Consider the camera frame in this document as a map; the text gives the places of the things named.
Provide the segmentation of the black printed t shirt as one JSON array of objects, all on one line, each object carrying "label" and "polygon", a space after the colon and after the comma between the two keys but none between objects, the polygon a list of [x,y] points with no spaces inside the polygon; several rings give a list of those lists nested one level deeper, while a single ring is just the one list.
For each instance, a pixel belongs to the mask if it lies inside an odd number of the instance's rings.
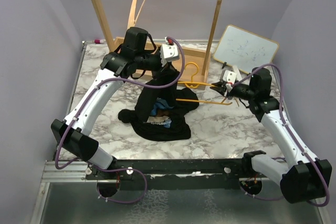
[{"label": "black printed t shirt", "polygon": [[164,89],[143,88],[134,109],[121,110],[118,119],[146,140],[188,140],[191,129],[185,115],[198,106],[196,93],[190,88],[179,90],[176,83]]}]

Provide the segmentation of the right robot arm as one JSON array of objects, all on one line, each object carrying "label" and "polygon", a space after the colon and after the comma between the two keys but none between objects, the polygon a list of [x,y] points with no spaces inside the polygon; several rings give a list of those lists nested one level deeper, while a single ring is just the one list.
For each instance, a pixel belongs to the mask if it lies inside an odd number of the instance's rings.
[{"label": "right robot arm", "polygon": [[272,77],[265,65],[242,78],[236,67],[223,70],[212,89],[227,99],[248,102],[248,109],[266,128],[285,158],[282,164],[264,151],[245,153],[241,171],[246,177],[261,173],[276,183],[284,199],[291,203],[308,202],[325,207],[330,202],[329,182],[332,166],[320,159],[304,143],[283,109],[284,99],[271,96]]}]

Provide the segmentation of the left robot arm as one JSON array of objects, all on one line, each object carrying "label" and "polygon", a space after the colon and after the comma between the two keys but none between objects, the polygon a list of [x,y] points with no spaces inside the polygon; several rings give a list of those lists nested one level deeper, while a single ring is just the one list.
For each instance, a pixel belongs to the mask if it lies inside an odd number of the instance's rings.
[{"label": "left robot arm", "polygon": [[146,30],[129,28],[123,43],[104,56],[94,82],[78,105],[62,121],[55,119],[52,122],[51,129],[58,142],[55,157],[57,169],[64,169],[71,163],[59,165],[59,154],[64,148],[74,154],[76,159],[96,166],[102,178],[110,179],[115,175],[115,158],[90,137],[107,102],[126,82],[147,89],[162,90],[177,84],[182,75],[179,71],[174,80],[160,86],[140,83],[130,78],[137,70],[153,71],[156,74],[165,70],[174,71],[172,62],[185,59],[181,45],[174,38],[167,36],[163,45],[154,46],[151,50],[145,49],[148,40],[152,40],[152,37]]}]

